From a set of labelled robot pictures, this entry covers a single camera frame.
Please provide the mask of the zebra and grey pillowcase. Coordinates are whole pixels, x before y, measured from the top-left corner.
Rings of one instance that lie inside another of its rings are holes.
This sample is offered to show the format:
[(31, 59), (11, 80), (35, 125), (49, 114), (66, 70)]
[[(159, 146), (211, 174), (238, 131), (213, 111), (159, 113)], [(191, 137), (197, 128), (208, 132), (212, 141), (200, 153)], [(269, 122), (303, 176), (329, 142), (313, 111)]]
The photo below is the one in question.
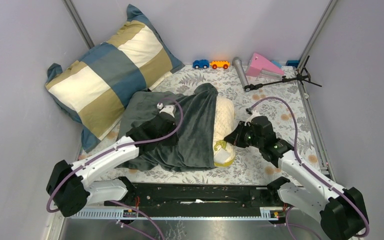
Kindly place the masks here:
[(210, 170), (215, 168), (213, 135), (218, 91), (210, 83), (199, 85), (191, 95), (172, 92), (136, 92), (129, 101), (119, 125), (121, 138), (133, 127), (154, 118), (159, 111), (157, 103), (172, 104), (176, 100), (183, 111), (183, 122), (177, 131), (175, 146), (158, 145), (120, 168), (149, 171), (156, 166), (170, 172)]

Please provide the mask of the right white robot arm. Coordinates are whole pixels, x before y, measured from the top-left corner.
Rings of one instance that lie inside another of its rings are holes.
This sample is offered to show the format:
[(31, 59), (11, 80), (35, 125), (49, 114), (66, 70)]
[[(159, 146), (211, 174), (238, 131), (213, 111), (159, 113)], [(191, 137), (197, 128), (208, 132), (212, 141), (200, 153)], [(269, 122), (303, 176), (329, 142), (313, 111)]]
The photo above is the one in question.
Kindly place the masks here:
[(331, 240), (348, 240), (369, 229), (363, 195), (334, 182), (307, 165), (287, 141), (278, 138), (267, 117), (253, 111), (247, 121), (240, 121), (224, 141), (239, 147), (254, 147), (262, 158), (297, 180), (296, 186), (279, 177), (267, 186), (267, 201), (298, 208), (317, 221)]

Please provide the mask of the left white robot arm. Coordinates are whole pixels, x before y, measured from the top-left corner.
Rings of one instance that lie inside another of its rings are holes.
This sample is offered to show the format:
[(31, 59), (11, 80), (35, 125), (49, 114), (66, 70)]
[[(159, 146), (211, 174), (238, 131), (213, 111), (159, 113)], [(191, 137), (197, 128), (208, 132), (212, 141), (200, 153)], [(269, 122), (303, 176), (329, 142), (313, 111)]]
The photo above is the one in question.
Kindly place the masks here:
[(70, 217), (85, 206), (99, 202), (119, 201), (124, 206), (132, 204), (135, 192), (128, 180), (99, 178), (158, 146), (177, 144), (177, 131), (183, 119), (176, 120), (175, 113), (183, 113), (181, 106), (178, 103), (158, 103), (157, 108), (159, 111), (154, 118), (133, 127), (114, 144), (93, 156), (73, 163), (65, 160), (56, 163), (46, 186), (49, 194), (46, 210)]

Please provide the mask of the cream pillow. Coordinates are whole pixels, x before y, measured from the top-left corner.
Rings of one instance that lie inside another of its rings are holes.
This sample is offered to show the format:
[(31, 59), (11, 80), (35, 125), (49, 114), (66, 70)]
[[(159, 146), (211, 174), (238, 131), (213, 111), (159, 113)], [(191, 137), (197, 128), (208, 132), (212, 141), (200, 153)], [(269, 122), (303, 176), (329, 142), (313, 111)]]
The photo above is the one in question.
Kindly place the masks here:
[(235, 109), (233, 102), (217, 96), (213, 127), (213, 162), (216, 167), (229, 167), (236, 158), (234, 146), (224, 138), (234, 130)]

